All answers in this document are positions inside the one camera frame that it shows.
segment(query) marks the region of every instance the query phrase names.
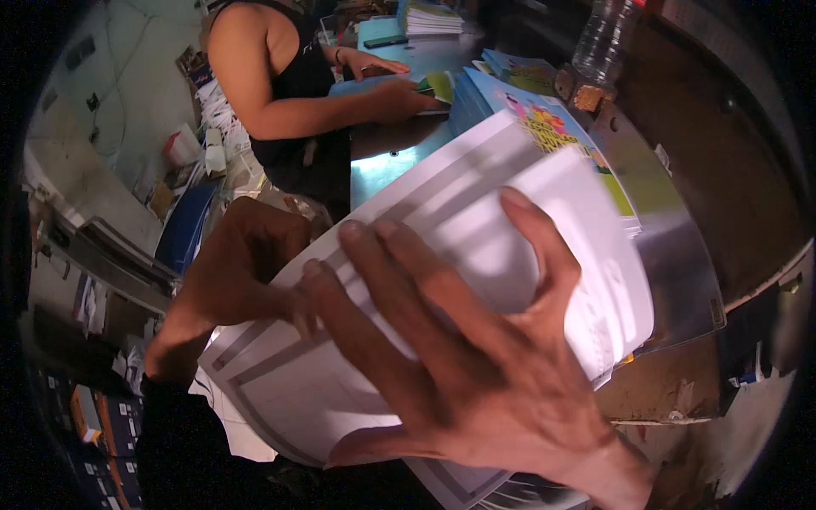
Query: person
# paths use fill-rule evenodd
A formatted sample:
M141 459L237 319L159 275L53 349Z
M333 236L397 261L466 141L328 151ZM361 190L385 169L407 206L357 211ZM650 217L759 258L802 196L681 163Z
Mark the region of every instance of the person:
M331 65L407 73L405 64L348 47L324 47L317 26L294 4L232 0L215 16L208 58L215 77L250 136L269 181L310 197L337 222L349 213L349 126L394 123L437 101L398 78L366 93L326 97Z
M308 245L308 221L236 200L203 242L145 354L135 450L144 506L439 508L401 460L377 462L420 456L533 473L589 494L602 508L643 508L650 466L603 418L564 339L580 267L554 223L524 195L505 188L501 202L542 274L534 302L516 315L488 310L405 225L340 225L343 250L383 317L418 353L414 362L355 306L328 265L308 261L296 288L268 285ZM458 331L443 326L428 301ZM347 435L325 471L280 455L270 464L232 457L206 398L188 394L216 326L298 315L322 320L402 421Z

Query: book cover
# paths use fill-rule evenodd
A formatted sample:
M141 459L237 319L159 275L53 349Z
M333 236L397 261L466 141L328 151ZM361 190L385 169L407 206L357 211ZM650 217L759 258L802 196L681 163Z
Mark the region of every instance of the book cover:
M556 69L544 59L529 59L485 49L482 53L490 67L506 83L535 94L555 95L552 84Z
M493 112L509 109L515 113L536 146L545 153L555 152L565 145L578 144L594 161L621 215L635 215L626 193L612 175L609 163L557 98L524 91L475 69L466 68L465 73Z

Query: book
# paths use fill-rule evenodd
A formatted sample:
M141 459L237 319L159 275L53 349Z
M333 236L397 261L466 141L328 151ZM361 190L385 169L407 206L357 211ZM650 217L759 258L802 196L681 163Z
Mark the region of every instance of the book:
M519 189L553 218L581 264L565 338L597 388L617 360L650 337L654 306L640 256L582 150L571 146L543 154L517 119L500 110L409 169L349 219L404 222L459 270L487 307L518 313L535 294L539 268L529 243L501 209L503 185ZM296 256L272 284L292 287L307 260L324 260L388 340L418 359L372 304L340 249L337 229ZM322 466L350 432L400 423L325 327L301 338L283 321L229 326L211 341L199 365L261 439L306 465ZM446 510L470 508L511 474L444 460L405 461Z
M459 101L450 110L449 125L454 135L503 109L512 112L535 145L544 153L577 144L592 159L623 217L627 233L641 231L640 222L609 163L581 126L556 97L524 91L486 73L466 68L455 84Z
M400 0L397 19L406 35L463 32L464 20L450 7L420 0Z
M556 78L556 69L546 60L508 55L487 48L481 53L481 58L503 82L523 91L555 95L552 86Z

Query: plastic bottle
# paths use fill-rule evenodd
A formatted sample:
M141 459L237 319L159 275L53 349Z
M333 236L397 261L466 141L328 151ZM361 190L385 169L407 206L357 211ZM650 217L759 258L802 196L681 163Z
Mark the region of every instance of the plastic bottle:
M598 85L612 87L646 0L595 0L572 55L572 66Z

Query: cardboard box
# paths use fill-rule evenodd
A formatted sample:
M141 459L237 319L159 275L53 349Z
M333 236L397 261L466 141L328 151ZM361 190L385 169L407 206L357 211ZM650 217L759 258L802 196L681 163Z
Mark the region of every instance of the cardboard box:
M79 439L83 443L96 443L102 434L102 426L94 406L94 396L91 389L77 384L71 397L71 415L77 426Z
M71 396L76 385L65 374L53 372L40 366L32 366L29 372L35 386L35 403L49 424L58 429L74 432L71 420Z
M102 434L96 442L111 457L132 457L142 433L142 399L95 395Z
M125 510L141 508L142 497L139 490L139 481L136 473L139 465L136 459L117 457L109 460L110 472L113 480L118 483L120 489L120 503Z
M69 458L88 503L95 508L122 510L119 486L113 479L109 462L105 457L74 451L69 454Z

